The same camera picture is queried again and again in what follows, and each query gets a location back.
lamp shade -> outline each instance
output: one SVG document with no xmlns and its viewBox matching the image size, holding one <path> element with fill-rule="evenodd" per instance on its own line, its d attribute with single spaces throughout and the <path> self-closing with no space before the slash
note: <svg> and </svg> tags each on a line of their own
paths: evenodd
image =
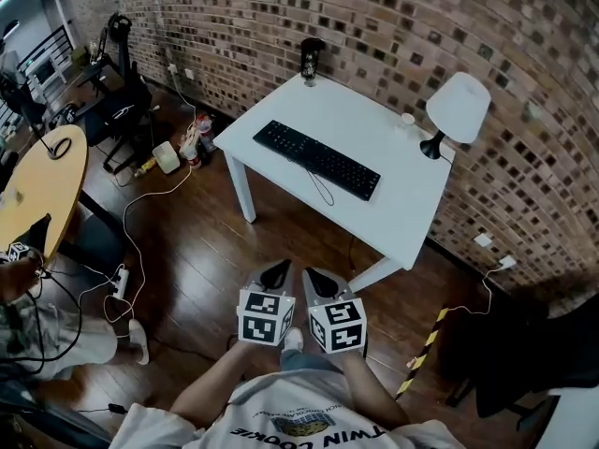
<svg viewBox="0 0 599 449">
<path fill-rule="evenodd" d="M 458 72 L 427 102 L 427 114 L 445 135 L 458 143 L 478 136 L 490 104 L 490 93 L 472 75 Z"/>
</svg>

shoe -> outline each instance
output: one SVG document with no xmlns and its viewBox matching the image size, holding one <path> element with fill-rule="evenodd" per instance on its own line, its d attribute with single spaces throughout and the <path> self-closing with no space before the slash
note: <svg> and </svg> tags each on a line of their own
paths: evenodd
<svg viewBox="0 0 599 449">
<path fill-rule="evenodd" d="M 285 335 L 283 351 L 290 351 L 292 349 L 300 352 L 303 349 L 303 335 L 301 334 L 301 329 L 298 327 L 291 327 Z"/>
<path fill-rule="evenodd" d="M 148 351 L 148 337 L 146 331 L 137 319 L 129 320 L 129 342 L 141 348 L 141 359 L 138 364 L 145 366 L 150 362 L 150 351 Z"/>
</svg>

yellow black caution tape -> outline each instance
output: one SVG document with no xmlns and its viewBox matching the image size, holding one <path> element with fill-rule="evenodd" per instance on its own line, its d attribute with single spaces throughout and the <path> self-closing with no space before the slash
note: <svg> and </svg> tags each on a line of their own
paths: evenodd
<svg viewBox="0 0 599 449">
<path fill-rule="evenodd" d="M 397 396 L 395 397 L 395 400 L 400 398 L 400 396 L 407 390 L 407 388 L 410 387 L 410 384 L 416 377 L 418 370 L 422 366 L 422 363 L 424 363 L 424 360 L 426 359 L 427 354 L 431 350 L 432 344 L 434 343 L 434 340 L 437 337 L 437 334 L 439 333 L 439 328 L 441 327 L 441 324 L 443 323 L 443 320 L 445 319 L 445 317 L 447 315 L 447 311 L 448 311 L 447 306 L 444 306 L 441 309 L 441 312 L 439 312 L 437 321 L 435 321 L 434 326 L 432 327 L 431 334 L 429 335 L 429 338 L 427 339 L 426 343 L 424 344 L 424 348 L 422 348 L 422 352 L 420 353 L 420 356 L 416 358 L 416 362 L 414 363 L 414 366 L 412 366 L 412 370 L 408 374 L 408 377 L 406 378 L 406 380 L 403 382 L 402 386 L 397 391 Z"/>
</svg>

white desk lamp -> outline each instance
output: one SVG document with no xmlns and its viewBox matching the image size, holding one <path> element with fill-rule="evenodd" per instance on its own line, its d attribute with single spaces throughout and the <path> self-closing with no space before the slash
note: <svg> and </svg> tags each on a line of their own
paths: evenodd
<svg viewBox="0 0 599 449">
<path fill-rule="evenodd" d="M 420 143 L 430 159 L 441 156 L 439 146 L 445 135 L 458 143 L 472 143 L 478 136 L 490 104 L 489 90 L 472 75 L 458 72 L 427 102 L 427 114 L 437 134 Z"/>
</svg>

round wooden table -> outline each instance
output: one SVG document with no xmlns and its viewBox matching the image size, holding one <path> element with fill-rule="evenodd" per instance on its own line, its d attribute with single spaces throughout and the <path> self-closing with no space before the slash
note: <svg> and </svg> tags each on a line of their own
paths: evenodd
<svg viewBox="0 0 599 449">
<path fill-rule="evenodd" d="M 44 141 L 50 146 L 66 137 L 72 143 L 61 159 L 51 160 L 38 141 L 15 168 L 5 190 L 7 202 L 0 208 L 0 251 L 7 251 L 11 242 L 48 213 L 51 221 L 44 256 L 49 261 L 56 254 L 77 207 L 87 169 L 87 140 L 78 126 L 59 126 Z M 12 196 L 14 190 L 22 194 L 20 203 Z"/>
</svg>

